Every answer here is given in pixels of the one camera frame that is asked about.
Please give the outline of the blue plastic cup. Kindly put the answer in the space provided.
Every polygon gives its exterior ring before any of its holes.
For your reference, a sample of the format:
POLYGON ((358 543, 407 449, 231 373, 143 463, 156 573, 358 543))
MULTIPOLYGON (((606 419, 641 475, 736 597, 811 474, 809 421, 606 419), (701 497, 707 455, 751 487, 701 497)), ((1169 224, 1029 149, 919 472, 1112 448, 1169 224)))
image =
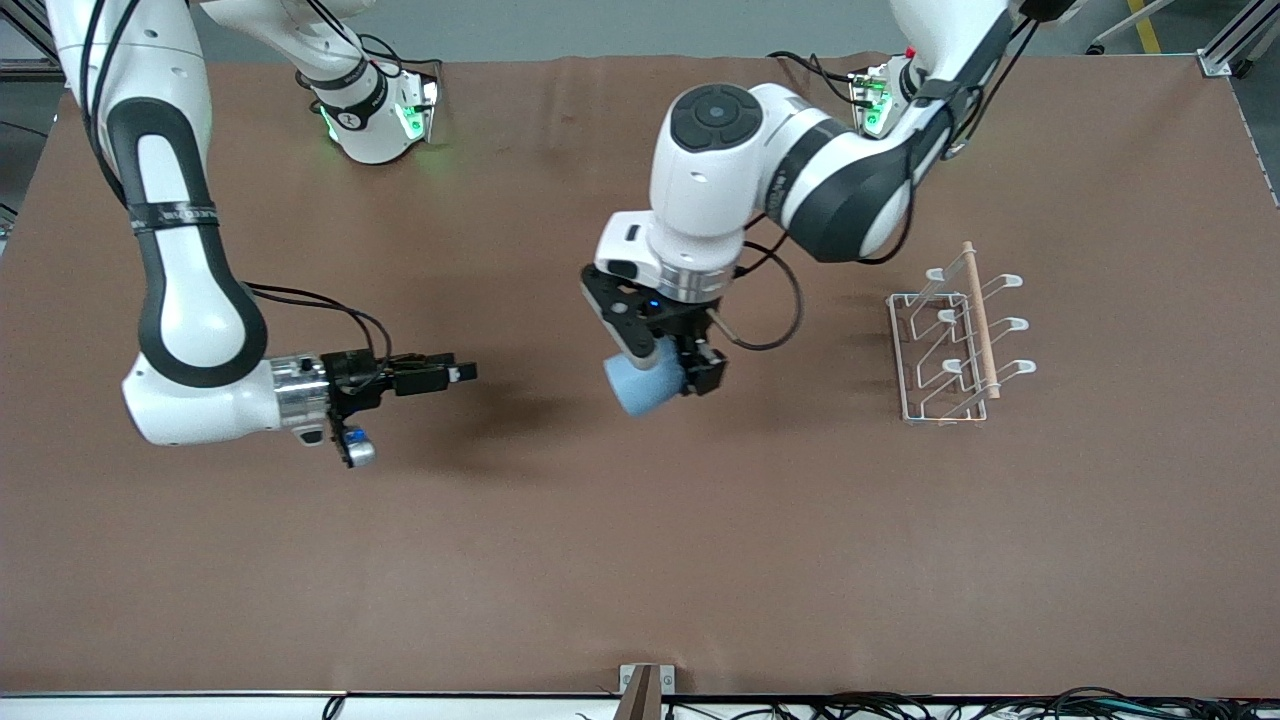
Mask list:
POLYGON ((603 363, 609 387, 630 416, 648 414, 685 389, 685 373, 671 337, 657 340, 654 359, 644 369, 631 364, 625 354, 616 354, 603 363))

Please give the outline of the brown table cover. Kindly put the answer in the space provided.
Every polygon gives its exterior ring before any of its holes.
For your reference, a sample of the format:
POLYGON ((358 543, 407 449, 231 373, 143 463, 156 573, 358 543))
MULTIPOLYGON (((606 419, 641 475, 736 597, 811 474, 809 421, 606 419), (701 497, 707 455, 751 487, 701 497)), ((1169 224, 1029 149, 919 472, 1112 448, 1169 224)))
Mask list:
POLYGON ((0 260, 0 691, 1280 697, 1280 211, 1233 87, 1180 56, 1028 56, 883 266, 785 255, 806 319, 630 418, 579 288, 644 208, 669 102, 777 61, 445 69, 442 149, 361 167, 288 69, 215 65, 237 274, 329 295, 480 377, 159 448, 120 383, 138 249, 63 97, 0 260), (886 299, 972 241, 1028 331, 979 424, 899 411, 886 299))

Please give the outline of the white metal tube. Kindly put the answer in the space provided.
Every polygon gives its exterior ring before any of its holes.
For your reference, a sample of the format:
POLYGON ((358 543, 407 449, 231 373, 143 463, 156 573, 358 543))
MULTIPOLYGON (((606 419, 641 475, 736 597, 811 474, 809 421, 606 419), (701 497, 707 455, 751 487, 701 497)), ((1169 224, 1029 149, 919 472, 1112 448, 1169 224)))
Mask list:
POLYGON ((1092 38, 1091 44, 1085 49, 1085 55, 1098 56, 1106 54, 1107 44, 1115 37, 1125 35, 1129 31, 1135 32, 1143 54, 1162 54, 1162 46, 1149 18, 1175 1, 1176 0, 1125 0, 1126 8, 1130 12, 1129 15, 1092 38))

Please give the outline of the metal bracket with brown post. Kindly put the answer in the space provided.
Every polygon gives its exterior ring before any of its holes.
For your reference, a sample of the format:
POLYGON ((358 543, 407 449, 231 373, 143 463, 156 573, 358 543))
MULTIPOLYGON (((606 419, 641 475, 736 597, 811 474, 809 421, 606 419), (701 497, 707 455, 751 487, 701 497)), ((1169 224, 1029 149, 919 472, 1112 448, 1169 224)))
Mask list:
POLYGON ((623 664, 618 676, 620 698, 612 720, 676 720, 673 664, 623 664))

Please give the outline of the aluminium frame profile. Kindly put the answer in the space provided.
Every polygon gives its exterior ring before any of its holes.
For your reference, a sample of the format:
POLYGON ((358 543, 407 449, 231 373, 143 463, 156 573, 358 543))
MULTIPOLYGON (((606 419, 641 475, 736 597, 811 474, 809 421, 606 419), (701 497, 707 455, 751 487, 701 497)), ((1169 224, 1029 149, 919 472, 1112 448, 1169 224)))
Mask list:
POLYGON ((0 79, 65 83, 45 0, 0 0, 0 79))
POLYGON ((1280 0, 1248 0, 1243 9, 1197 51, 1206 77, 1244 78, 1280 38, 1280 0))

